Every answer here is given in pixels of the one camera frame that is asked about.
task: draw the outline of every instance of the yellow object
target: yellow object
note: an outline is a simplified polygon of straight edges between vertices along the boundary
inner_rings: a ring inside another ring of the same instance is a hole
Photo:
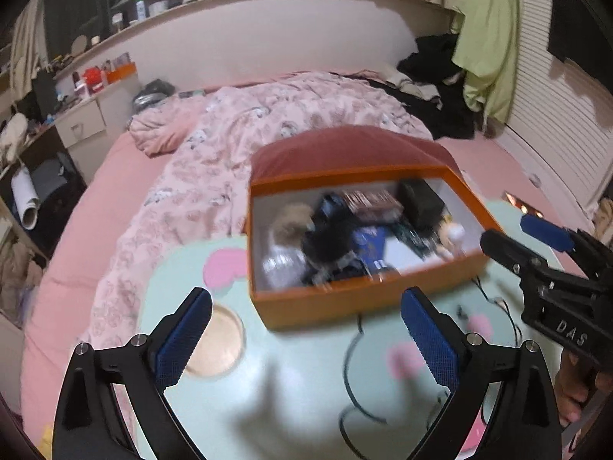
[[[39,452],[47,460],[51,460],[51,444],[53,442],[53,426],[46,425],[42,433],[42,439],[39,443]]]
[[[519,0],[456,0],[453,62],[467,71],[464,100],[485,118],[506,122],[517,69]]]

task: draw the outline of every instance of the beige round coaster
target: beige round coaster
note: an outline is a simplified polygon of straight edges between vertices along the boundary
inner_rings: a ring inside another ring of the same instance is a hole
[[[186,370],[200,377],[218,376],[237,364],[244,348],[240,318],[224,306],[213,305],[213,315],[202,333]]]

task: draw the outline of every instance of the metal screw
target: metal screw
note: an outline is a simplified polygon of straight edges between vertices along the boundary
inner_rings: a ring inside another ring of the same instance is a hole
[[[483,337],[481,337],[478,333],[471,332],[466,336],[466,340],[471,346],[481,346],[483,343]]]
[[[75,353],[78,355],[84,355],[90,350],[90,345],[87,342],[82,342],[75,348]]]
[[[137,333],[130,339],[130,344],[136,347],[142,346],[145,342],[147,342],[147,336],[144,333]]]
[[[538,344],[533,340],[527,340],[525,346],[530,353],[535,353],[539,350]]]

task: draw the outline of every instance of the brown box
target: brown box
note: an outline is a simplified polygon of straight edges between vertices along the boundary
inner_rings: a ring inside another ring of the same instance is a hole
[[[418,265],[391,273],[381,281],[369,277],[335,281],[324,287],[296,287],[284,291],[262,288],[261,259],[266,242],[267,220],[283,202],[297,199],[315,202],[327,191],[392,189],[404,178],[424,178],[447,204],[454,218],[467,229],[464,256],[451,261]],[[469,281],[480,274],[488,261],[479,247],[480,233],[500,230],[492,215],[467,185],[446,166],[390,166],[355,171],[306,173],[260,180],[249,189],[247,234],[249,249],[249,294],[262,321],[269,329],[288,329],[332,321],[400,305],[400,296],[418,286],[434,294]]]

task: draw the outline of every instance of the white paper roll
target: white paper roll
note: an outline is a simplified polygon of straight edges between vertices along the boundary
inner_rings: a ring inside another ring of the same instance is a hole
[[[36,221],[38,221],[38,209],[41,206],[41,201],[36,194],[36,190],[34,190],[28,168],[21,166],[13,175],[10,185],[13,188],[13,197],[21,224],[26,230],[32,230],[36,226]]]

